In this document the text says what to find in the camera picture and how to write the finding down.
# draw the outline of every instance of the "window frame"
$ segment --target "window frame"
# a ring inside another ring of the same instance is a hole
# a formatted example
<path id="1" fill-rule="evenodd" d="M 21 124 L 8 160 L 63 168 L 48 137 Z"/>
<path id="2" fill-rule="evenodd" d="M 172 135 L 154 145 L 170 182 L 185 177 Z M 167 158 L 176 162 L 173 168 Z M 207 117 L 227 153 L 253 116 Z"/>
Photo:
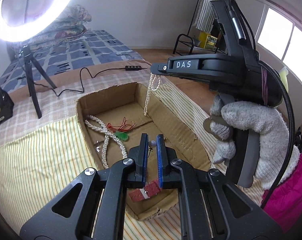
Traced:
<path id="1" fill-rule="evenodd" d="M 257 32 L 256 32 L 256 35 L 255 35 L 255 40 L 256 40 L 256 43 L 262 47 L 266 52 L 270 53 L 273 57 L 275 57 L 278 61 L 280 61 L 283 66 L 285 66 L 293 75 L 294 77 L 302 84 L 302 81 L 295 75 L 295 73 L 287 66 L 285 65 L 285 63 L 283 62 L 285 56 L 286 56 L 286 53 L 287 53 L 287 50 L 289 48 L 289 44 L 290 44 L 290 41 L 292 39 L 292 35 L 293 35 L 293 31 L 294 31 L 294 27 L 297 27 L 301 32 L 302 32 L 302 26 L 299 24 L 299 22 L 297 22 L 296 19 L 294 19 L 294 17 L 292 17 L 291 15 L 287 14 L 285 11 L 281 10 L 280 8 L 272 5 L 271 3 L 267 3 L 266 1 L 263 1 L 264 3 L 264 9 L 263 9 L 263 14 L 262 14 L 262 17 L 261 17 L 261 20 L 260 20 L 260 23 L 259 23 L 259 26 L 257 28 Z M 282 59 L 279 59 L 277 56 L 275 56 L 270 50 L 266 49 L 264 46 L 262 46 L 261 44 L 259 44 L 257 41 L 261 35 L 261 32 L 262 32 L 262 29 L 264 27 L 264 23 L 265 23 L 265 19 L 266 19 L 266 16 L 267 16 L 267 12 L 269 10 L 269 8 L 271 8 L 272 10 L 276 11 L 277 13 L 279 13 L 280 15 L 284 16 L 286 19 L 288 19 L 289 21 L 291 21 L 293 23 L 293 26 L 292 26 L 292 31 L 291 31 L 291 34 L 290 34 L 290 37 L 289 37 L 289 41 L 287 43 L 287 46 L 286 46 L 286 49 L 284 51 L 284 54 L 283 54 L 283 57 Z"/>

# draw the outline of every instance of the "red sponge block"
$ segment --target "red sponge block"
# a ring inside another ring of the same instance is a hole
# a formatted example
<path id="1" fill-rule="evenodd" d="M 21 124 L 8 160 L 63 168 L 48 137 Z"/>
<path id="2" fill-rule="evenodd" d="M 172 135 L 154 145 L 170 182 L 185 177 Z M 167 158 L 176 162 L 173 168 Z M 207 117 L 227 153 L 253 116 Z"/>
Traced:
<path id="1" fill-rule="evenodd" d="M 133 202 L 139 202 L 157 195 L 161 190 L 162 189 L 158 185 L 158 179 L 156 179 L 146 184 L 144 188 L 138 188 L 129 192 L 129 196 Z"/>

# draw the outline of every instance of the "hand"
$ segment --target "hand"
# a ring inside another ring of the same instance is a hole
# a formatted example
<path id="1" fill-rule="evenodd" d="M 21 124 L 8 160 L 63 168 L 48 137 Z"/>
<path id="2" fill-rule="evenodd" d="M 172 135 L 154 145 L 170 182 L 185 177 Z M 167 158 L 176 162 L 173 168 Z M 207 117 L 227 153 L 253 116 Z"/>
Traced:
<path id="1" fill-rule="evenodd" d="M 226 139 L 232 133 L 232 127 L 241 130 L 254 130 L 260 133 L 260 157 L 255 171 L 255 177 L 262 182 L 264 189 L 269 189 L 283 164 L 289 131 L 281 114 L 273 107 L 261 106 L 251 102 L 239 101 L 223 106 L 217 95 L 211 107 L 211 115 L 222 116 L 229 127 L 211 122 L 213 133 Z M 233 140 L 217 141 L 213 163 L 221 163 L 231 159 L 236 149 Z M 281 181 L 285 181 L 295 169 L 299 160 L 299 150 L 293 148 L 292 157 Z"/>

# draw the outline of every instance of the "tripod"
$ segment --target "tripod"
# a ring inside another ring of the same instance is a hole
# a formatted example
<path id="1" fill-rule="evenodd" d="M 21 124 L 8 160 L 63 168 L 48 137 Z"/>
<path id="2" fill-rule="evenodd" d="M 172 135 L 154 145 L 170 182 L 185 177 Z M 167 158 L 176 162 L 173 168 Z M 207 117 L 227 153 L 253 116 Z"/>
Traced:
<path id="1" fill-rule="evenodd" d="M 40 72 L 40 74 L 45 78 L 45 80 L 52 86 L 53 89 L 57 88 L 56 85 L 53 83 L 53 81 L 49 78 L 49 76 L 46 74 L 44 69 L 41 67 L 39 62 L 33 57 L 33 54 L 30 50 L 29 46 L 24 46 L 21 49 L 21 55 L 24 58 L 24 68 L 26 72 L 27 77 L 27 84 L 29 88 L 29 94 L 32 98 L 34 108 L 36 109 L 38 118 L 40 119 L 42 117 L 42 113 L 40 110 L 35 86 L 34 86 L 34 80 L 33 80 L 33 74 L 32 74 L 32 64 L 35 66 L 35 68 Z"/>

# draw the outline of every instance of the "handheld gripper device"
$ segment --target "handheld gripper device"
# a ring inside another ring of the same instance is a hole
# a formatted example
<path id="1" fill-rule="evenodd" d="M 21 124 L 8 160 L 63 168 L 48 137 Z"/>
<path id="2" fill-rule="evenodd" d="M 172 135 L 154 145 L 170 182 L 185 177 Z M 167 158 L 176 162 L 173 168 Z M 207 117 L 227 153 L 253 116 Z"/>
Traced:
<path id="1" fill-rule="evenodd" d="M 166 64 L 152 64 L 151 73 L 208 83 L 210 90 L 226 95 L 224 104 L 241 100 L 278 106 L 282 102 L 281 88 L 271 75 L 262 83 L 264 75 L 258 52 L 255 45 L 252 47 L 244 24 L 246 19 L 236 1 L 211 1 L 211 5 L 225 39 L 227 54 L 170 57 Z M 234 129 L 233 140 L 237 151 L 226 163 L 226 177 L 237 185 L 250 187 L 259 158 L 259 135 L 251 130 Z"/>

